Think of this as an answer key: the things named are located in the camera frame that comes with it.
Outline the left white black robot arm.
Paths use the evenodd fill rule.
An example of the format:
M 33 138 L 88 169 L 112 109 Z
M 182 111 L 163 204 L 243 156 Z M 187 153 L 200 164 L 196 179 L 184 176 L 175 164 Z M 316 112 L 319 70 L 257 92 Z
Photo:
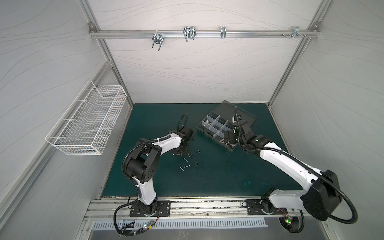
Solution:
M 189 155 L 189 140 L 194 131 L 187 126 L 187 122 L 188 115 L 184 113 L 175 131 L 152 140 L 139 139 L 123 159 L 122 173 L 134 183 L 138 192 L 138 205 L 145 215 L 153 215 L 158 205 L 153 177 L 158 170 L 161 156 L 169 151 L 174 156 Z

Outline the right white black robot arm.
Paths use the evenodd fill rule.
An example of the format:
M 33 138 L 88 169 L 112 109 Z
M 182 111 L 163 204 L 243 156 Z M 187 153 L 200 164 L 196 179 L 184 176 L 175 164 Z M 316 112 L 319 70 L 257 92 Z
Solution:
M 357 209 L 341 190 L 334 172 L 313 168 L 265 136 L 255 135 L 250 124 L 240 117 L 238 107 L 234 107 L 233 125 L 234 130 L 229 133 L 231 142 L 236 141 L 241 150 L 279 168 L 302 188 L 300 191 L 271 189 L 262 196 L 263 204 L 306 211 L 320 221 L 332 219 L 347 225 L 358 221 Z

